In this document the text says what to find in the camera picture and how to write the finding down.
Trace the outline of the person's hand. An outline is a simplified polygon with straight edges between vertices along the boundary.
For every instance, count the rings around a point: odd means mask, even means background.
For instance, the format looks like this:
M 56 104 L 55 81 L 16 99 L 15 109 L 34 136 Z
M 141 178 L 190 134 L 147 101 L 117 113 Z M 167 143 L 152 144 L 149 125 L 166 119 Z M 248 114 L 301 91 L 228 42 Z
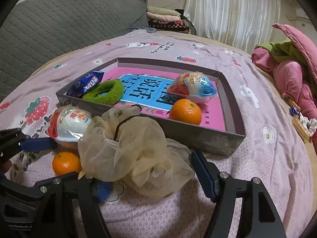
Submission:
M 10 160 L 1 164 L 1 175 L 4 175 L 5 173 L 7 173 L 11 167 L 12 167 L 12 162 Z

